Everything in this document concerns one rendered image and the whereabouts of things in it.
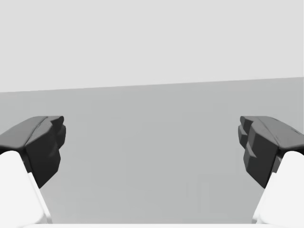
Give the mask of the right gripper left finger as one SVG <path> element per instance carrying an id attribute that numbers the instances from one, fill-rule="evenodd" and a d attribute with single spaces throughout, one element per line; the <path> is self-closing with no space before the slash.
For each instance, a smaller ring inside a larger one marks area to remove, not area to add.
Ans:
<path id="1" fill-rule="evenodd" d="M 0 224 L 51 224 L 40 189 L 57 173 L 63 116 L 34 116 L 0 134 Z"/>

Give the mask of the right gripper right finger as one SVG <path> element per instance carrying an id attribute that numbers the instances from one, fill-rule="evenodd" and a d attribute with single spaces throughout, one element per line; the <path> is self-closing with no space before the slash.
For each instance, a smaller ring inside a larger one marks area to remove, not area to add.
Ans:
<path id="1" fill-rule="evenodd" d="M 241 116 L 247 173 L 264 189 L 256 224 L 304 224 L 304 134 L 269 116 Z"/>

